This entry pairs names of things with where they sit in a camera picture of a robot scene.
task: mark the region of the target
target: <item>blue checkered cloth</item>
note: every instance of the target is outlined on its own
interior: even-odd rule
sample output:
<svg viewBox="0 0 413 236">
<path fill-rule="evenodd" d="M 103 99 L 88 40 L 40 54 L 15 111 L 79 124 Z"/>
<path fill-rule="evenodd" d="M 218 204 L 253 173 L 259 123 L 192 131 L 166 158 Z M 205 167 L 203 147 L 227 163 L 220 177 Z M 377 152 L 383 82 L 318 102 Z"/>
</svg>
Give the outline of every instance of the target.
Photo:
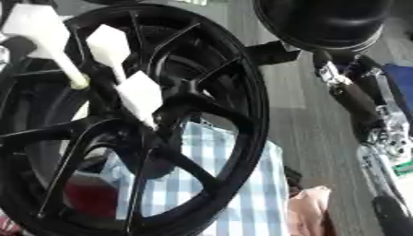
<svg viewBox="0 0 413 236">
<path fill-rule="evenodd" d="M 205 124 L 188 123 L 183 133 L 182 152 L 217 176 L 234 145 L 233 132 Z M 261 160 L 251 178 L 203 236 L 288 236 L 288 186 L 284 176 L 282 150 L 266 142 Z M 112 153 L 101 173 L 109 183 L 121 183 L 117 218 L 124 219 L 134 175 Z M 163 178 L 149 181 L 144 192 L 144 216 L 153 216 L 190 200 L 202 184 L 190 173 L 176 168 Z"/>
</svg>

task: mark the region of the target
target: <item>white 3d printed part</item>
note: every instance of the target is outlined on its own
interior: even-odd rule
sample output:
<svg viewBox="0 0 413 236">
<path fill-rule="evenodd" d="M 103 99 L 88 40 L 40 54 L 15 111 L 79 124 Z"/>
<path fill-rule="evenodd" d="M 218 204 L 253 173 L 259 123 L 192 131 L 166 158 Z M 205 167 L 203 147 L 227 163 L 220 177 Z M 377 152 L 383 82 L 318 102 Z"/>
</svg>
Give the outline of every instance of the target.
<svg viewBox="0 0 413 236">
<path fill-rule="evenodd" d="M 157 128 L 152 113 L 163 103 L 160 86 L 157 83 L 139 71 L 118 85 L 116 89 L 129 112 L 149 127 Z"/>
<path fill-rule="evenodd" d="M 122 62 L 131 53 L 126 34 L 107 25 L 101 25 L 86 40 L 95 61 L 113 70 L 119 83 L 126 80 Z"/>
<path fill-rule="evenodd" d="M 38 49 L 30 57 L 54 60 L 70 78 L 72 88 L 84 89 L 89 85 L 85 76 L 65 54 L 70 32 L 51 6 L 16 4 L 3 32 L 35 42 Z"/>
</svg>

